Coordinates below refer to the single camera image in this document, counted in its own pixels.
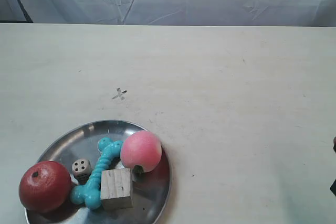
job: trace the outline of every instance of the wooden apple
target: wooden apple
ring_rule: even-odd
[[[124,141],[120,159],[124,167],[146,173],[154,170],[161,155],[159,138],[152,132],[138,131]]]
[[[68,170],[54,161],[43,161],[32,166],[23,175],[19,197],[28,210],[45,213],[58,208],[71,190]]]

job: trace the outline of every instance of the pink peach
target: pink peach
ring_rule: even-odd
[[[158,165],[161,155],[159,138],[152,132],[138,131],[124,141],[120,159],[124,167],[147,173]]]

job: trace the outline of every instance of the metal plate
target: metal plate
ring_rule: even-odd
[[[125,140],[140,130],[145,129],[125,121],[89,123],[55,141],[42,154],[38,162],[56,161],[63,164],[71,173],[72,163],[83,157],[87,158],[94,167],[100,156],[97,143],[102,137],[108,136],[113,141]],[[120,160],[114,160],[110,168],[123,168],[123,166]],[[77,182],[72,174],[71,178],[74,183]],[[161,161],[152,172],[133,176],[133,208],[106,212],[102,207],[89,210],[85,206],[75,206],[67,201],[59,209],[45,215],[26,211],[27,223],[156,223],[167,203],[171,184],[171,167],[166,152],[162,148]]]

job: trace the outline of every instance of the table surface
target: table surface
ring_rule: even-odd
[[[0,49],[3,223],[48,145],[105,119],[166,146],[159,223],[335,223],[335,28],[1,24]]]

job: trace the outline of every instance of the blue dog toy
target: blue dog toy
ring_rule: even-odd
[[[109,168],[112,160],[115,157],[120,156],[122,141],[113,142],[108,137],[103,137],[98,142],[98,150],[101,152],[101,156],[98,159],[91,176],[85,185],[75,186],[70,194],[70,200],[72,203],[79,205],[85,203],[85,205],[91,210],[100,207],[100,182],[101,173],[103,170]]]

